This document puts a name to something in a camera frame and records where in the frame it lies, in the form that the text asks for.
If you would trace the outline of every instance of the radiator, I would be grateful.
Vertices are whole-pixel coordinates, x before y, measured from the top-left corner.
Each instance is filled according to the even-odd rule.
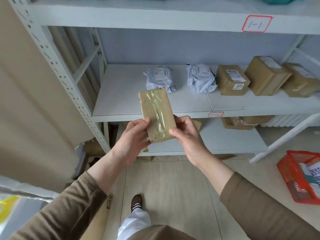
[[[288,114],[288,115],[276,115],[268,123],[262,124],[262,127],[284,127],[284,126],[297,126],[303,120],[308,118],[309,114]],[[320,126],[320,119],[313,122],[309,126]]]

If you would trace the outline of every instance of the red plastic basket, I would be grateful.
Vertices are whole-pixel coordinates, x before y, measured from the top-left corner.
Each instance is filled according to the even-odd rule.
[[[281,173],[295,202],[311,205],[320,205],[320,199],[314,193],[309,182],[304,177],[299,163],[309,164],[320,161],[320,153],[307,151],[287,151],[278,163]]]

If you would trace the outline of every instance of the teal plastic bag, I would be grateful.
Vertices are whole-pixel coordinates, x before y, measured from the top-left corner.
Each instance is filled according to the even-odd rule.
[[[262,0],[262,1],[270,5],[285,5],[293,2],[294,0]]]

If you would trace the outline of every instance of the brown sleeve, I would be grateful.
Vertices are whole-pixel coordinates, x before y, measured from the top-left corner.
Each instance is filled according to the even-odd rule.
[[[320,239],[320,232],[238,173],[220,201],[252,240]]]
[[[80,239],[106,197],[90,174],[85,172],[10,240]]]

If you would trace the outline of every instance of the white pants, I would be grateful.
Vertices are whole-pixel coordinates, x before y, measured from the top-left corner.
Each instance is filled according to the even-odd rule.
[[[137,231],[149,226],[151,226],[151,221],[148,212],[141,208],[136,208],[120,226],[118,230],[118,240],[126,240]]]

